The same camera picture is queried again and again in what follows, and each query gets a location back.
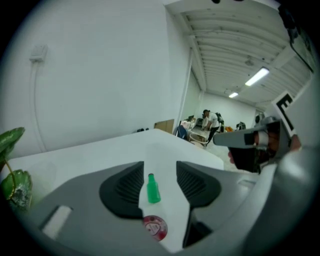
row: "red sticker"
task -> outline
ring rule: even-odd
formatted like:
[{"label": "red sticker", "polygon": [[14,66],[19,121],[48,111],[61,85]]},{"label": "red sticker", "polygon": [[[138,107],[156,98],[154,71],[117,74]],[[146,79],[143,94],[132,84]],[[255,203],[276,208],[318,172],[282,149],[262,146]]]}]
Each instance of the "red sticker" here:
[{"label": "red sticker", "polygon": [[168,233],[167,223],[160,217],[149,215],[143,218],[143,225],[150,235],[158,241],[164,239]]}]

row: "small green bottle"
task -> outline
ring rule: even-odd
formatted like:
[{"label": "small green bottle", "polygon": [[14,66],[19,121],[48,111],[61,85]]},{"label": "small green bottle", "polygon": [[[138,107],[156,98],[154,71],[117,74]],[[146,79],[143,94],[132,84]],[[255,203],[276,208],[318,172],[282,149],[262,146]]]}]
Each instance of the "small green bottle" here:
[{"label": "small green bottle", "polygon": [[155,204],[161,201],[161,197],[158,189],[158,183],[156,182],[155,176],[153,173],[150,173],[148,177],[149,177],[149,182],[146,185],[148,201],[149,203]]}]

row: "floor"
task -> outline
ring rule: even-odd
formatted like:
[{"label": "floor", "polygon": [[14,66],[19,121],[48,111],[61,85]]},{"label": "floor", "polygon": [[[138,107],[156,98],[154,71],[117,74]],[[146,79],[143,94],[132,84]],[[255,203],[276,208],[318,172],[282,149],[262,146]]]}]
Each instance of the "floor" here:
[{"label": "floor", "polygon": [[[200,126],[196,126],[192,129],[192,132],[202,135],[204,137],[209,137],[209,131],[203,131],[201,130]],[[204,150],[214,154],[218,158],[220,158],[223,161],[224,170],[225,171],[231,171],[231,172],[240,172],[240,173],[249,173],[245,170],[239,170],[237,167],[230,163],[230,159],[228,157],[229,149],[226,146],[217,146],[212,141],[204,148]]]}]

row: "ceiling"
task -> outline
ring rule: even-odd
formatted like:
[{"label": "ceiling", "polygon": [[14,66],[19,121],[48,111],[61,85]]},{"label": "ceiling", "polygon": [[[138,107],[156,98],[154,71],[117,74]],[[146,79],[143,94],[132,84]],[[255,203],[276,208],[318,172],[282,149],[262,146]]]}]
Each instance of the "ceiling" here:
[{"label": "ceiling", "polygon": [[[254,0],[180,0],[167,5],[192,48],[192,69],[203,90],[225,97],[237,92],[234,100],[261,110],[285,90],[297,95],[310,72],[291,49],[275,7]],[[296,39],[294,47],[310,59],[302,39]],[[262,67],[270,73],[246,86]]]}]

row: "fluorescent light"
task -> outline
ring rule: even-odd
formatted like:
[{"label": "fluorescent light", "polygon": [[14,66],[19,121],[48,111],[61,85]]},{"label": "fluorescent light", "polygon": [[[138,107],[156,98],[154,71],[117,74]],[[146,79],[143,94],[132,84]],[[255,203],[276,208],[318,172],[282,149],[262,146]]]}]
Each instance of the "fluorescent light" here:
[{"label": "fluorescent light", "polygon": [[234,92],[232,94],[229,95],[229,98],[233,98],[233,97],[236,97],[238,95],[238,93]]},{"label": "fluorescent light", "polygon": [[263,78],[268,74],[269,74],[269,69],[263,67],[253,77],[251,77],[249,81],[245,83],[245,85],[252,86],[255,82],[257,82],[258,80],[260,80],[261,78]]}]

